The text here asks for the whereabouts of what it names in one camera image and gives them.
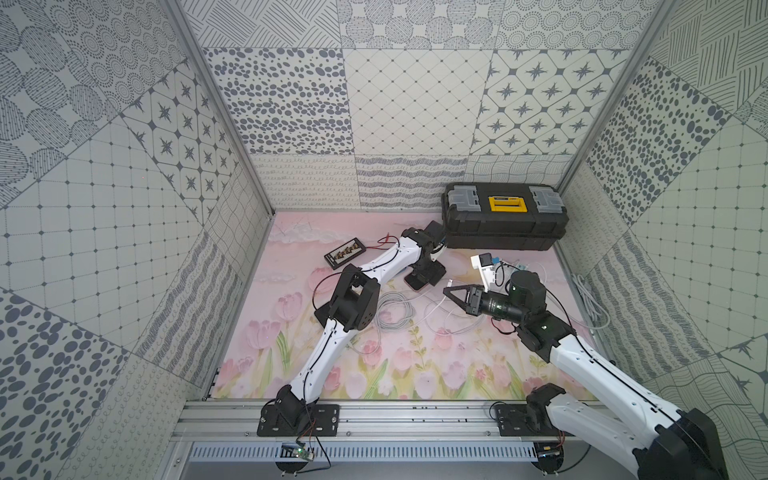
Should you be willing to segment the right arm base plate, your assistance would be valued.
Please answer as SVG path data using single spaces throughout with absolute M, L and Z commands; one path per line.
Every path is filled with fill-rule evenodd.
M 557 437 L 561 431 L 544 420 L 536 420 L 525 404 L 495 402 L 490 416 L 502 437 Z

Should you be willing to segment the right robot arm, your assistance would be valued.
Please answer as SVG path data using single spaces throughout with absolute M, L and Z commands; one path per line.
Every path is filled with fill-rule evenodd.
M 547 426 L 582 439 L 638 479 L 726 479 L 715 423 L 684 411 L 611 364 L 584 343 L 572 325 L 551 313 L 547 288 L 531 271 L 517 271 L 506 292 L 482 285 L 449 286 L 446 298 L 472 316 L 508 321 L 522 344 L 592 393 L 605 415 L 552 383 L 526 398 L 533 428 Z

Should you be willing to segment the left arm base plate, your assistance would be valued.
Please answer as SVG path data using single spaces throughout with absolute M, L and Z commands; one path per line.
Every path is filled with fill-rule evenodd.
M 301 407 L 294 421 L 278 405 L 270 403 L 261 409 L 258 437 L 299 437 L 312 434 L 317 437 L 335 437 L 338 432 L 340 406 L 338 404 L 312 404 Z

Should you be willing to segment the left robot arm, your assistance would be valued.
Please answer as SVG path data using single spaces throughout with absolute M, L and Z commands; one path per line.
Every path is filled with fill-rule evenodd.
M 371 262 L 344 267 L 330 300 L 315 310 L 323 325 L 318 344 L 271 403 L 290 434 L 300 436 L 311 430 L 318 417 L 312 405 L 348 343 L 374 320 L 381 286 L 405 269 L 410 270 L 405 282 L 414 291 L 435 286 L 442 279 L 446 269 L 438 257 L 445 248 L 445 237 L 445 227 L 436 221 L 424 229 L 408 228 Z

